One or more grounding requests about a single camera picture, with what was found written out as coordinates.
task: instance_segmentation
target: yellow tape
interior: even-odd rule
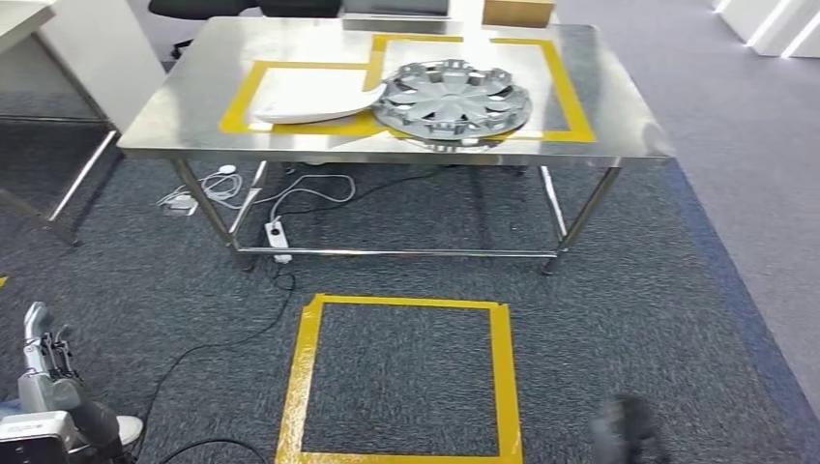
[[[324,304],[401,305],[486,309],[489,312],[490,351],[498,427],[498,456],[433,456],[303,452],[310,382],[319,340]],[[510,312],[505,304],[465,300],[316,295],[303,308],[296,336],[293,364],[285,395],[277,445],[277,464],[521,464],[521,432],[515,388]]]
[[[429,298],[385,298],[385,297],[348,297],[341,295],[324,295],[324,303],[341,303],[347,305],[399,305],[399,306],[436,306],[461,307],[473,309],[492,309],[498,306],[495,302],[471,302],[467,300],[435,300]]]
[[[290,367],[290,381],[284,400],[284,414],[279,429],[276,461],[279,464],[298,464],[305,433],[305,417],[308,414],[310,380],[313,377],[313,362],[316,361],[316,344],[319,339],[319,324],[322,322],[322,296],[316,295],[302,310],[302,321],[296,335],[293,364]]]
[[[369,60],[367,63],[311,63],[311,62],[277,62],[277,61],[256,61],[248,73],[248,76],[240,84],[233,101],[228,105],[220,121],[220,130],[224,132],[268,132],[268,130],[251,129],[245,120],[250,102],[256,89],[262,81],[265,71],[271,68],[281,69],[316,69],[316,70],[364,70],[365,82],[363,90],[375,88],[382,78],[384,71],[385,53],[388,44],[392,41],[415,41],[415,42],[442,42],[460,43],[464,41],[462,37],[456,36],[434,36],[416,34],[373,34],[372,45],[370,47]],[[487,137],[489,140],[534,140],[549,142],[594,142],[595,133],[587,121],[583,106],[578,100],[578,96],[572,87],[572,82],[567,70],[561,63],[560,55],[552,41],[539,41],[533,39],[492,39],[494,44],[517,44],[535,45],[541,48],[547,68],[552,75],[555,94],[558,103],[564,112],[564,117],[569,126],[568,130],[544,130],[541,137],[516,135],[512,130],[507,133]],[[356,115],[353,122],[343,125],[324,124],[296,124],[274,126],[273,133],[288,134],[313,134],[313,135],[339,135],[349,137],[370,137],[385,131],[387,128],[380,126],[372,113],[365,111]],[[406,138],[403,132],[390,130],[390,133],[397,138]]]

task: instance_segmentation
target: power strip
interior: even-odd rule
[[[284,235],[284,228],[280,220],[265,224],[265,235],[268,236],[268,244],[271,245],[271,248],[290,247],[287,244],[287,237]],[[287,264],[293,260],[293,256],[290,254],[277,254],[274,255],[274,259],[280,264]]]

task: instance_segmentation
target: black cable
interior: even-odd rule
[[[296,277],[294,275],[292,275],[292,274],[283,274],[281,272],[283,266],[284,265],[279,265],[276,268],[276,273],[273,276],[271,276],[271,280],[279,290],[286,291],[287,295],[285,296],[284,303],[282,303],[282,306],[279,309],[279,313],[271,321],[270,324],[265,326],[262,330],[257,331],[255,333],[252,333],[251,335],[248,335],[245,338],[242,338],[240,340],[228,341],[228,342],[223,342],[223,343],[206,343],[206,344],[203,344],[203,345],[194,346],[193,348],[190,348],[189,350],[185,351],[183,354],[178,356],[174,360],[174,362],[171,363],[171,366],[168,368],[168,370],[165,371],[165,373],[162,375],[160,380],[157,382],[157,386],[154,388],[154,393],[152,393],[151,399],[148,401],[148,408],[146,408],[145,417],[142,419],[142,432],[140,433],[139,438],[137,438],[137,442],[134,443],[134,452],[133,452],[134,460],[139,459],[139,455],[142,453],[143,445],[145,443],[145,437],[148,435],[148,420],[149,420],[149,418],[151,418],[151,411],[154,409],[154,403],[157,402],[157,397],[160,395],[160,390],[162,389],[162,385],[165,383],[165,381],[168,379],[168,377],[170,377],[170,375],[174,371],[174,369],[176,369],[176,367],[188,355],[190,355],[192,353],[195,353],[199,350],[203,350],[205,348],[227,348],[227,347],[243,344],[243,343],[245,343],[245,342],[247,342],[247,341],[249,341],[253,338],[256,338],[256,337],[264,334],[265,332],[272,329],[276,324],[278,324],[279,320],[281,319],[282,315],[284,314],[284,311],[287,309],[287,306],[290,304],[290,300],[293,298],[293,294],[296,292],[296,287],[297,287]],[[266,272],[266,274],[270,275],[270,273],[271,273],[270,266],[267,266],[265,268],[265,272]],[[290,278],[290,284],[289,285],[280,285],[278,280],[281,277],[289,277]]]
[[[347,205],[350,205],[350,204],[355,203],[359,200],[362,200],[362,199],[366,198],[367,196],[369,196],[369,195],[371,195],[371,194],[373,194],[373,193],[375,193],[379,190],[388,189],[390,187],[394,187],[394,186],[397,186],[399,184],[403,184],[405,182],[420,181],[421,179],[429,179],[431,177],[435,177],[435,176],[443,173],[444,171],[446,171],[448,169],[451,169],[451,168],[454,168],[454,167],[458,167],[458,166],[455,165],[455,164],[448,165],[448,166],[442,166],[442,167],[439,167],[438,169],[436,169],[432,172],[428,172],[428,173],[420,175],[420,176],[413,176],[413,177],[405,177],[405,178],[402,178],[402,179],[396,179],[396,180],[390,181],[386,184],[382,184],[381,186],[371,188],[370,190],[367,190],[364,193],[362,193],[360,195],[357,195],[356,197],[354,197],[353,199],[351,199],[350,201],[347,201],[345,203],[339,203],[337,205],[327,206],[327,207],[323,207],[323,208],[313,208],[313,209],[310,209],[310,210],[289,211],[289,212],[284,212],[284,213],[280,214],[279,216],[280,217],[285,217],[285,216],[288,216],[288,215],[306,215],[308,213],[318,213],[320,211],[337,210],[339,208],[344,208]]]
[[[187,450],[190,450],[191,448],[200,447],[202,445],[207,445],[207,444],[210,444],[210,443],[232,443],[234,445],[239,445],[240,447],[253,452],[253,454],[255,454],[256,457],[259,458],[259,462],[261,462],[262,464],[267,464],[268,463],[268,459],[266,459],[265,456],[262,455],[262,452],[259,451],[259,449],[256,449],[256,447],[254,447],[253,445],[251,445],[249,443],[243,442],[241,440],[234,440],[233,438],[209,438],[208,440],[199,440],[198,442],[189,443],[189,444],[175,450],[174,452],[170,453],[168,456],[164,457],[162,459],[162,461],[160,461],[160,464],[168,464],[168,462],[171,459],[177,457],[178,455],[182,454],[183,452],[185,452]]]
[[[402,178],[402,179],[396,179],[394,181],[390,181],[390,182],[388,182],[386,184],[383,184],[381,186],[371,188],[370,190],[365,191],[361,195],[358,195],[355,198],[353,198],[350,201],[347,201],[345,203],[339,203],[337,205],[324,207],[324,208],[314,208],[314,209],[310,209],[310,210],[285,212],[285,213],[282,213],[280,216],[306,215],[308,213],[317,213],[317,212],[320,212],[320,211],[336,210],[338,208],[343,208],[343,207],[345,207],[345,206],[347,206],[351,203],[355,203],[355,202],[357,202],[361,199],[364,199],[364,198],[368,197],[369,195],[375,193],[376,191],[383,190],[383,189],[388,189],[390,187],[394,187],[394,186],[397,186],[399,184],[403,184],[405,182],[418,181],[418,180],[422,180],[422,179],[429,179],[429,178],[435,177],[435,176],[443,173],[447,169],[450,169],[450,168],[453,168],[453,167],[457,167],[457,166],[456,165],[443,166],[443,167],[440,167],[440,168],[438,168],[438,169],[436,169],[432,172],[428,172],[428,173],[420,175],[420,176],[412,176],[412,177],[405,177],[405,178]],[[265,272],[267,274],[271,273],[270,264],[272,262],[273,262],[273,259],[270,259],[270,260],[266,261]],[[151,411],[154,409],[154,403],[157,401],[157,397],[160,394],[160,390],[162,389],[162,385],[165,383],[165,381],[168,379],[168,377],[171,375],[171,373],[174,371],[174,369],[188,355],[190,355],[191,353],[195,353],[199,350],[203,350],[205,348],[227,348],[227,347],[230,347],[230,346],[243,344],[243,343],[245,343],[245,342],[247,342],[247,341],[249,341],[253,338],[256,338],[256,337],[264,334],[265,332],[272,329],[276,324],[278,324],[279,320],[282,317],[282,314],[284,314],[284,311],[287,309],[287,306],[290,304],[290,300],[292,299],[293,294],[296,291],[296,287],[297,287],[296,277],[294,275],[292,275],[292,274],[283,274],[281,272],[283,266],[284,265],[279,265],[277,267],[274,275],[271,277],[271,280],[273,281],[274,285],[278,289],[284,290],[288,293],[287,293],[287,296],[285,297],[284,303],[281,306],[281,309],[279,310],[279,313],[277,314],[277,317],[274,318],[274,320],[270,324],[268,324],[261,331],[253,333],[253,334],[251,334],[251,335],[249,335],[249,336],[247,336],[247,337],[245,337],[241,340],[224,342],[224,343],[208,343],[208,344],[203,344],[203,345],[199,345],[199,346],[194,346],[193,348],[190,348],[188,351],[184,352],[182,355],[178,356],[174,360],[174,362],[171,363],[171,366],[162,375],[162,377],[160,378],[160,381],[157,382],[157,387],[154,389],[154,393],[151,395],[151,399],[148,402],[148,408],[146,409],[145,418],[143,419],[142,433],[140,434],[139,438],[137,439],[137,443],[135,443],[135,445],[134,445],[134,454],[133,454],[134,455],[134,461],[139,459],[139,455],[142,453],[143,445],[145,443],[145,437],[148,434],[148,419],[151,417]],[[278,283],[278,280],[281,277],[289,277],[290,278],[290,285],[280,286],[279,283]],[[178,456],[179,454],[181,454],[181,453],[183,453],[187,450],[190,450],[192,448],[199,447],[199,446],[202,446],[202,445],[207,445],[207,444],[210,444],[210,443],[232,443],[234,445],[239,445],[243,448],[246,448],[248,450],[253,451],[253,453],[256,454],[256,457],[258,457],[263,463],[267,462],[267,459],[264,456],[262,456],[262,453],[259,452],[258,449],[254,448],[252,445],[250,445],[248,443],[245,443],[245,442],[242,442],[242,441],[239,441],[239,440],[235,440],[235,439],[232,439],[232,438],[213,438],[213,439],[207,439],[207,440],[199,440],[197,442],[193,442],[193,443],[190,443],[188,445],[185,445],[185,446],[173,451],[172,453],[170,453],[167,457],[165,457],[162,461],[160,461],[160,464],[167,464],[168,461],[170,461],[174,457]]]

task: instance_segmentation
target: table top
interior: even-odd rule
[[[16,45],[54,17],[45,3],[0,0],[0,53]]]
[[[489,138],[434,142],[388,130],[369,111],[306,125],[271,126],[253,116],[277,96],[361,92],[401,65],[447,58],[512,73],[533,103],[527,124]],[[119,146],[131,157],[225,162],[611,167],[674,156],[594,27],[266,17],[208,21]]]

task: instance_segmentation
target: white cable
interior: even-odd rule
[[[199,185],[202,186],[202,190],[205,192],[205,195],[207,195],[208,198],[210,198],[211,200],[221,204],[225,208],[230,208],[231,210],[238,210],[241,208],[239,206],[232,205],[227,202],[227,200],[238,195],[239,191],[242,189],[242,176],[240,176],[239,174],[222,174],[219,172],[215,172],[213,174],[209,174],[208,176],[203,177],[202,179],[198,179],[198,181],[200,183]],[[227,181],[231,181],[228,189],[215,189],[216,186],[219,186]],[[177,187],[176,189],[174,189],[174,191],[170,192],[168,195],[161,198],[160,201],[157,202],[157,205],[166,205],[182,195],[190,195],[190,192],[184,190],[184,188],[185,186]]]
[[[296,188],[296,186],[299,185],[299,183],[302,182],[304,179],[310,179],[310,178],[344,179],[344,180],[347,181],[347,184],[350,186],[350,193],[348,193],[347,196],[345,196],[344,198],[333,198],[332,196],[328,196],[328,195],[326,195],[326,194],[324,194],[320,191],[311,190],[309,188]],[[274,203],[274,207],[271,208],[271,215],[270,215],[271,222],[276,222],[277,220],[279,220],[279,216],[277,216],[277,209],[278,209],[279,205],[281,204],[281,202],[284,201],[284,199],[287,198],[291,193],[296,193],[298,191],[303,191],[305,193],[310,193],[310,194],[322,197],[326,200],[333,201],[334,203],[344,203],[344,202],[352,200],[353,197],[356,196],[356,181],[354,181],[352,177],[345,176],[343,174],[322,174],[322,175],[307,174],[307,175],[302,176],[299,179],[297,179],[296,182],[294,182],[293,184],[290,185],[290,187],[288,187],[285,190],[281,191],[277,195],[272,196],[270,198],[265,198],[264,200],[260,200],[257,203],[262,203],[262,202],[271,201],[271,200],[277,200],[277,202]]]
[[[345,179],[350,186],[350,193],[344,198],[333,198],[332,196],[326,195],[320,191],[312,190],[310,188],[296,188],[304,179],[321,179],[321,178],[338,178],[338,179]],[[239,194],[240,190],[242,190],[242,176],[239,174],[222,174],[220,172],[215,172],[213,174],[209,174],[208,176],[203,177],[202,179],[198,179],[199,185],[202,187],[202,190],[205,192],[205,195],[208,196],[212,201],[221,204],[225,208],[229,208],[231,210],[239,210],[242,207],[237,205],[232,205],[228,203],[227,200],[235,197]],[[223,184],[228,183],[229,186],[227,189],[224,190],[217,190],[216,187]],[[345,176],[342,174],[306,174],[299,179],[297,179],[293,184],[291,184],[288,188],[282,190],[281,192],[277,193],[274,196],[264,198],[262,200],[254,201],[254,205],[258,205],[260,203],[266,203],[269,201],[278,200],[274,207],[271,209],[271,222],[275,222],[276,211],[278,209],[279,204],[291,193],[295,193],[297,191],[303,191],[305,193],[310,193],[316,196],[320,196],[326,200],[333,201],[335,203],[344,203],[346,201],[350,201],[356,196],[356,181],[353,180],[350,176]],[[190,195],[190,191],[185,190],[185,186],[179,186],[174,191],[170,192],[168,195],[161,198],[157,205],[165,205],[173,202],[176,198],[182,195]]]

